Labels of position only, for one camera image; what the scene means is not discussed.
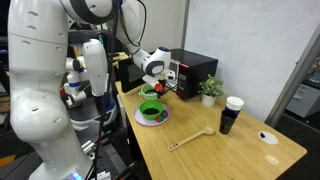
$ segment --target whiteboard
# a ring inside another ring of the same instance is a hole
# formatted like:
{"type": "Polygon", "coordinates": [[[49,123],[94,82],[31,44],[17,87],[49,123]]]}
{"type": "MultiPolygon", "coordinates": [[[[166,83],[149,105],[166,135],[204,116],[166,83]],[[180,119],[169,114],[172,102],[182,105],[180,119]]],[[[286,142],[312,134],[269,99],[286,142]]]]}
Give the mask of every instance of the whiteboard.
{"type": "Polygon", "coordinates": [[[190,0],[185,49],[217,58],[228,95],[265,121],[319,22],[319,0],[190,0]]]}

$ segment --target small plant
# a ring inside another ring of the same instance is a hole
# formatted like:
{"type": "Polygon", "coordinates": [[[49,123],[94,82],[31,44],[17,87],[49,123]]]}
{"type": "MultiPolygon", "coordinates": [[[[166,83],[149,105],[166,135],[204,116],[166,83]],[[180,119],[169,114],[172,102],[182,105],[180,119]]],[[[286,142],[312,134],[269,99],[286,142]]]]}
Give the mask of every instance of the small plant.
{"type": "Polygon", "coordinates": [[[227,94],[225,90],[222,88],[223,80],[215,79],[210,74],[208,74],[208,79],[204,82],[200,82],[200,93],[203,93],[207,96],[211,96],[213,98],[218,96],[223,96],[227,94]]]}

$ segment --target cup lid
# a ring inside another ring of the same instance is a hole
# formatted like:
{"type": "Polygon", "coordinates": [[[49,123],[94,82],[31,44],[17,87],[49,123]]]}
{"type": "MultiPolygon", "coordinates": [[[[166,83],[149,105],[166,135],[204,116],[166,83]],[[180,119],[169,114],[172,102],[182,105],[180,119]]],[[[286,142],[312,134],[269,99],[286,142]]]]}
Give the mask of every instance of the cup lid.
{"type": "Polygon", "coordinates": [[[243,106],[243,104],[244,104],[242,99],[235,97],[235,96],[228,97],[227,102],[234,105],[234,106],[243,106]]]}

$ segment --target cabinet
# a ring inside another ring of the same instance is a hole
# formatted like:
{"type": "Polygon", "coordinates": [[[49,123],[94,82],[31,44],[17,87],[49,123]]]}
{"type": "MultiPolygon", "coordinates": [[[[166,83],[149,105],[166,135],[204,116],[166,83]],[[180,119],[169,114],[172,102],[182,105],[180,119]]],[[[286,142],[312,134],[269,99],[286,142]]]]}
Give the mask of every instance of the cabinet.
{"type": "Polygon", "coordinates": [[[303,118],[320,111],[320,90],[301,84],[287,110],[303,118]]]}

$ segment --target green cup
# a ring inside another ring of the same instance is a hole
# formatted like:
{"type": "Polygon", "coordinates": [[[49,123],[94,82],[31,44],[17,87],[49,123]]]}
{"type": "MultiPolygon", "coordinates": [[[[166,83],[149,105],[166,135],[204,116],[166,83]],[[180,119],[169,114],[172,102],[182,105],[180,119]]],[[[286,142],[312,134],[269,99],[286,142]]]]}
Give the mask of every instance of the green cup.
{"type": "Polygon", "coordinates": [[[139,110],[144,118],[155,120],[163,111],[163,105],[158,101],[146,101],[142,103],[139,110]]]}
{"type": "Polygon", "coordinates": [[[141,91],[139,92],[140,96],[143,96],[143,98],[147,101],[153,101],[158,99],[158,94],[157,93],[145,93],[146,91],[153,89],[151,85],[145,84],[142,86],[141,91]]]}

